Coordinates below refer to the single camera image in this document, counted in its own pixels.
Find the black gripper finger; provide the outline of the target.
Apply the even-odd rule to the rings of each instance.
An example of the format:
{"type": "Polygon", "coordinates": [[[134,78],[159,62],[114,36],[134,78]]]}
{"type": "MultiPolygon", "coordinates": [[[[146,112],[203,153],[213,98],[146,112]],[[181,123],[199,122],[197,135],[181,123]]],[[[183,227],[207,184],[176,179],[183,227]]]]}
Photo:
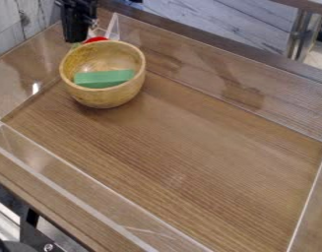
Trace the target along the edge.
{"type": "Polygon", "coordinates": [[[98,23],[98,0],[60,0],[60,20],[64,40],[82,42],[98,23]]]}

